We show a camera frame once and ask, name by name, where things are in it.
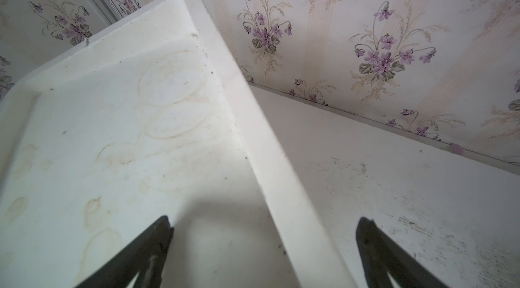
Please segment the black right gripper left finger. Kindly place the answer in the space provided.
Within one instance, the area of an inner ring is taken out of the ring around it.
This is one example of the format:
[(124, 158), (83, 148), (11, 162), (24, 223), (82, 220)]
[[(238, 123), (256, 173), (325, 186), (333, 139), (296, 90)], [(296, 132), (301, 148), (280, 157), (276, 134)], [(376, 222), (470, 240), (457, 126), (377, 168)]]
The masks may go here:
[(174, 228), (166, 215), (122, 249), (79, 287), (160, 287)]

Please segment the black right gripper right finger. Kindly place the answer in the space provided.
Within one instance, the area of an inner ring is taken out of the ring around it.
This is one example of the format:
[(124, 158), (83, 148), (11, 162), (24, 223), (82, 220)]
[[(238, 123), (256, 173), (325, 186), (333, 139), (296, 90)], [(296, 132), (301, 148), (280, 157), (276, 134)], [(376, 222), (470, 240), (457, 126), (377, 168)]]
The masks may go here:
[(368, 218), (360, 218), (356, 242), (365, 279), (371, 288), (393, 287), (393, 281), (400, 287), (446, 286)]

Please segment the white three-drawer cabinet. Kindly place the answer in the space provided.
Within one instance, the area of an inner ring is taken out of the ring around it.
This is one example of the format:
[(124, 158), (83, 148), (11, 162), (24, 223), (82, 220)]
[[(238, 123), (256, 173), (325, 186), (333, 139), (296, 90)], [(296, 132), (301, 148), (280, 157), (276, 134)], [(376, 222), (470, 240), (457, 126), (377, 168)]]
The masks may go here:
[(155, 0), (1, 102), (1, 286), (74, 287), (156, 220), (163, 287), (355, 287), (202, 0)]

